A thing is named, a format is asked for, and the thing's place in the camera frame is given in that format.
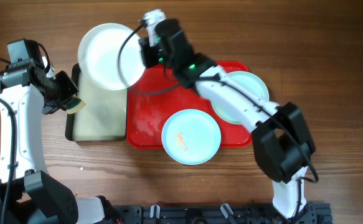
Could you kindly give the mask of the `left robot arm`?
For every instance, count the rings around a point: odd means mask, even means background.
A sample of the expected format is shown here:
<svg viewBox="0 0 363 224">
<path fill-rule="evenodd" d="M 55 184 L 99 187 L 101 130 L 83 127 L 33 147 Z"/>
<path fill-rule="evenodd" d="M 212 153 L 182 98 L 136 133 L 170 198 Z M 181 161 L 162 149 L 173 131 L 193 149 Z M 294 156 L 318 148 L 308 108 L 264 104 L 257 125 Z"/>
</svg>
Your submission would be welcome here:
<svg viewBox="0 0 363 224">
<path fill-rule="evenodd" d="M 47 77 L 35 66 L 0 72 L 0 223 L 106 223 L 105 197 L 75 198 L 44 161 L 45 103 L 63 108 L 76 86 L 65 72 Z"/>
</svg>

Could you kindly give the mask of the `green yellow sponge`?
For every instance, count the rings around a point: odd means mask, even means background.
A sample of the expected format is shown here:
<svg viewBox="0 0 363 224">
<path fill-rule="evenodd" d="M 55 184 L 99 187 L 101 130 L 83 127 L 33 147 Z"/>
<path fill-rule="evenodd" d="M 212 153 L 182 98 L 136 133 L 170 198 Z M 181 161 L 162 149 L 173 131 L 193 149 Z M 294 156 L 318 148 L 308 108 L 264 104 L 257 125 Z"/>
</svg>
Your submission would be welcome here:
<svg viewBox="0 0 363 224">
<path fill-rule="evenodd" d="M 78 97 L 72 97 L 69 103 L 65 106 L 67 114 L 74 114 L 80 111 L 84 106 L 85 102 Z"/>
</svg>

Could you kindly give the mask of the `white plate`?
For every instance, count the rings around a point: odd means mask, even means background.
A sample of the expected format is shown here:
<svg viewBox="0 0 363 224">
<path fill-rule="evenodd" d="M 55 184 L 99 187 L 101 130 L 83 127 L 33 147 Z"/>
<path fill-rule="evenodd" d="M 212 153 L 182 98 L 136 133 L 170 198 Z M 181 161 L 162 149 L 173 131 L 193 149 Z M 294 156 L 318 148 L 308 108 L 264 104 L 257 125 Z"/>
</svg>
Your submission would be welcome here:
<svg viewBox="0 0 363 224">
<path fill-rule="evenodd" d="M 88 31 L 78 47 L 78 64 L 84 75 L 106 90 L 123 90 L 143 76 L 139 35 L 123 42 L 132 29 L 117 23 L 100 24 Z"/>
</svg>

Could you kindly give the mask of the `light blue plate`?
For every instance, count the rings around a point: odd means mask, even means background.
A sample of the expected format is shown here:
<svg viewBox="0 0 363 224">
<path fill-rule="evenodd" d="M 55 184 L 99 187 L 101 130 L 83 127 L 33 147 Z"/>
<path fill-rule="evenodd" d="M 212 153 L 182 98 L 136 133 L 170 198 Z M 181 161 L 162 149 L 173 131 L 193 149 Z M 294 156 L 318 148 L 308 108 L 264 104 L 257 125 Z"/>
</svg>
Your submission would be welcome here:
<svg viewBox="0 0 363 224">
<path fill-rule="evenodd" d="M 219 125 L 206 112 L 195 109 L 178 111 L 163 126 L 161 142 L 175 161 L 199 165 L 213 158 L 222 140 Z"/>
</svg>

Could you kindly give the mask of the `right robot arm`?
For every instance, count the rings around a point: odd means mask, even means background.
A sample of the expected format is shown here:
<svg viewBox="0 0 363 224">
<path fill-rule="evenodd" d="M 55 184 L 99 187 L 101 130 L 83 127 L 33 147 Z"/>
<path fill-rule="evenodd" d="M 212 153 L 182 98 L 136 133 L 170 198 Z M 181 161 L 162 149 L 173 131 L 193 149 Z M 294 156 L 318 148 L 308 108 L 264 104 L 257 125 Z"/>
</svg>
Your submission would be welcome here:
<svg viewBox="0 0 363 224">
<path fill-rule="evenodd" d="M 291 102 L 280 106 L 237 83 L 214 60 L 194 52 L 176 19 L 141 20 L 148 31 L 140 39 L 146 67 L 161 64 L 173 70 L 179 86 L 234 115 L 252 135 L 255 160 L 273 181 L 273 206 L 287 220 L 296 222 L 306 205 L 303 181 L 310 170 L 315 145 L 301 110 Z"/>
</svg>

